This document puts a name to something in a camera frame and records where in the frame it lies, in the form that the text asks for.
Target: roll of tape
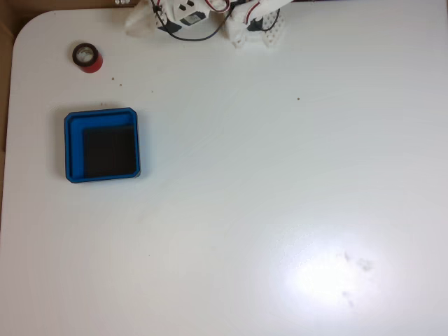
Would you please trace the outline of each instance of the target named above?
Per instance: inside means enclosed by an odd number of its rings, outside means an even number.
[[[73,62],[84,72],[97,72],[103,65],[103,57],[90,43],[82,43],[73,49]]]

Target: blue tray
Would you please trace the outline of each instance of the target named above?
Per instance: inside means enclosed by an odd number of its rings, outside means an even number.
[[[72,183],[140,175],[137,114],[131,108],[70,113],[64,120],[65,174]]]

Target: red wire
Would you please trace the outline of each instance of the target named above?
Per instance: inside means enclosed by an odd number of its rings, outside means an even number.
[[[257,8],[259,5],[260,5],[260,2],[257,2],[255,5],[253,5],[253,6],[251,7],[251,9],[249,9],[249,12],[247,12],[247,15],[246,15],[246,25],[249,23],[249,18],[250,18],[250,16],[251,16],[252,11],[253,11],[255,8]]]
[[[209,0],[205,0],[205,2],[206,2],[207,5],[209,5],[209,7],[210,7],[213,11],[215,11],[215,12],[217,12],[217,13],[224,13],[224,12],[227,12],[227,11],[229,10],[229,8],[230,8],[230,0],[225,0],[225,8],[224,8],[224,9],[221,9],[221,10],[218,10],[218,9],[214,8],[214,7],[211,5],[211,3],[210,3]]]

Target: white table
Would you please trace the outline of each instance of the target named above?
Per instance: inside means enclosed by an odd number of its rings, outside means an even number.
[[[446,335],[446,7],[292,4],[275,50],[130,38],[120,9],[31,21],[0,335]],[[78,41],[101,50],[98,73],[72,64]],[[142,175],[68,182],[65,115],[123,106]]]

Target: wire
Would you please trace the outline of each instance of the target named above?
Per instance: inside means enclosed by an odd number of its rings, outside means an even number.
[[[151,0],[151,3],[153,4],[153,11],[154,11],[154,13],[157,15],[157,19],[159,19],[160,23],[162,24],[162,26],[164,27],[164,29],[166,30],[166,32],[167,32],[171,37],[174,37],[176,40],[187,41],[187,42],[201,42],[201,41],[208,40],[208,39],[212,38],[213,36],[215,36],[215,35],[221,30],[221,28],[223,27],[223,25],[225,24],[225,22],[227,21],[227,19],[228,19],[228,18],[230,17],[230,15],[232,14],[233,9],[235,8],[235,7],[233,7],[233,6],[230,7],[229,13],[225,16],[224,21],[222,21],[221,24],[218,26],[218,28],[216,28],[216,30],[215,30],[213,33],[211,33],[210,35],[208,35],[207,37],[203,37],[203,38],[183,38],[183,37],[179,37],[179,36],[174,35],[173,33],[171,33],[171,32],[168,30],[167,26],[165,26],[165,23],[163,22],[162,18],[161,18],[160,15],[159,15],[159,12],[160,12],[162,9],[161,9],[159,6],[156,6],[156,5],[154,4],[154,0]]]
[[[255,9],[255,8],[257,8],[258,6],[260,5],[260,2],[257,2],[255,5],[253,5],[252,7],[251,7],[251,9],[249,9],[248,10],[248,12],[247,12],[247,14],[246,14],[246,25],[249,23],[249,18],[251,17],[251,13],[252,13],[252,11]]]
[[[217,13],[224,13],[224,12],[227,12],[227,11],[229,10],[229,8],[230,8],[230,0],[225,0],[225,8],[224,8],[224,9],[216,9],[216,8],[214,8],[213,5],[211,4],[211,2],[210,2],[209,0],[205,0],[205,2],[206,2],[207,5],[209,5],[209,7],[210,7],[213,11],[215,11],[215,12],[217,12]]]
[[[275,24],[277,23],[277,20],[279,19],[279,15],[280,15],[280,8],[277,11],[277,16],[275,17],[274,23],[272,23],[272,26],[269,27],[268,29],[261,29],[262,32],[268,32],[269,30],[271,30],[272,28],[274,28]]]

